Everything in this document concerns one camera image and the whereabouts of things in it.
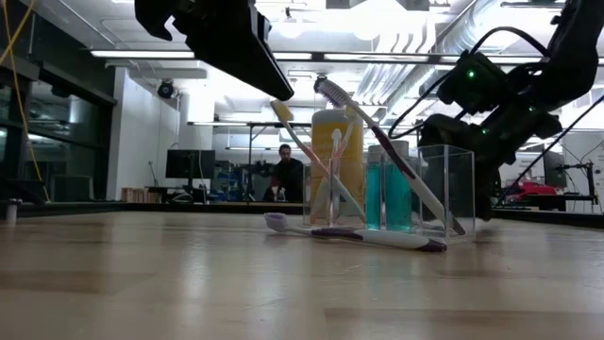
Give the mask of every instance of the security camera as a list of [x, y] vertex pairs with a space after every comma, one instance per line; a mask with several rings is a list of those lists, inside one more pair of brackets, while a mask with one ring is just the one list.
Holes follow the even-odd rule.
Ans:
[[174, 87], [173, 79], [164, 79], [158, 87], [158, 96], [164, 99], [172, 99], [176, 97], [178, 91]]

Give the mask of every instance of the clear acrylic box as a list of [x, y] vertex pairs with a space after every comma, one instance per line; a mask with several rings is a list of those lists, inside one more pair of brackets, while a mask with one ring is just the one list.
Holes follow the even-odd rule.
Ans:
[[[445, 243], [473, 239], [474, 154], [455, 146], [432, 145], [411, 149], [404, 158], [443, 205], [447, 228], [383, 151], [365, 153], [363, 163], [347, 158], [324, 160], [325, 168], [337, 178], [324, 179], [319, 166], [306, 164], [304, 224], [407, 232]], [[343, 187], [348, 194], [342, 194]]]

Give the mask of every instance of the man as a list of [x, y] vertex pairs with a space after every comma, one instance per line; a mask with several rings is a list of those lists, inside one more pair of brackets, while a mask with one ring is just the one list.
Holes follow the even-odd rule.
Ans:
[[281, 161], [273, 170], [273, 185], [285, 188], [285, 198], [288, 202], [302, 202], [304, 187], [304, 164], [292, 158], [292, 149], [283, 144], [279, 147]]

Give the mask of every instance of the yellow cable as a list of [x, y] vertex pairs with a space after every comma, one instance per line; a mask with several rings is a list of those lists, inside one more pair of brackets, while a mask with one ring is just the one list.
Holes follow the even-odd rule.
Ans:
[[[21, 33], [21, 28], [23, 28], [24, 22], [27, 21], [27, 17], [29, 15], [29, 13], [31, 12], [31, 9], [33, 9], [33, 5], [35, 2], [36, 2], [36, 0], [32, 0], [31, 5], [29, 6], [29, 9], [27, 10], [27, 13], [25, 14], [25, 17], [24, 17], [23, 21], [19, 24], [19, 28], [17, 28], [17, 31], [13, 38], [10, 37], [10, 25], [8, 23], [7, 3], [5, 2], [5, 4], [4, 4], [5, 26], [7, 29], [7, 37], [8, 37], [8, 40], [10, 41], [8, 48], [5, 51], [5, 55], [7, 54], [7, 52], [10, 55], [10, 65], [12, 66], [12, 75], [13, 75], [14, 82], [15, 82], [15, 90], [17, 91], [17, 102], [19, 103], [19, 112], [21, 113], [21, 119], [23, 120], [23, 130], [25, 133], [25, 138], [28, 142], [29, 142], [29, 134], [28, 134], [27, 119], [25, 118], [25, 109], [23, 108], [23, 100], [21, 98], [21, 91], [19, 90], [19, 77], [17, 76], [17, 68], [15, 67], [15, 58], [14, 58], [14, 53], [12, 52], [12, 45], [14, 44], [14, 42], [17, 41], [17, 38], [19, 37], [19, 33]], [[5, 55], [3, 55], [2, 58], [0, 58], [0, 65], [4, 61], [4, 58], [6, 57]], [[34, 161], [34, 167], [36, 168], [36, 173], [38, 174], [38, 180], [42, 183], [42, 188], [44, 189], [44, 194], [46, 195], [46, 201], [50, 202], [50, 196], [48, 195], [48, 190], [46, 190], [46, 184], [44, 184], [44, 181], [42, 180], [42, 174], [40, 173], [40, 167], [38, 167], [38, 162], [36, 161], [34, 145], [31, 142], [29, 143], [29, 153], [31, 154], [31, 160]]]

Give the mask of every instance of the blue liquid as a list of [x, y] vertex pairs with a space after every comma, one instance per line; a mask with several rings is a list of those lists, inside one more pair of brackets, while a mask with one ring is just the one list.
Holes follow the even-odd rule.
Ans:
[[379, 230], [381, 216], [381, 199], [379, 187], [381, 172], [379, 163], [369, 163], [367, 170], [367, 198], [365, 200], [365, 214], [367, 215], [367, 228]]
[[386, 229], [411, 231], [411, 187], [395, 164], [386, 166]]

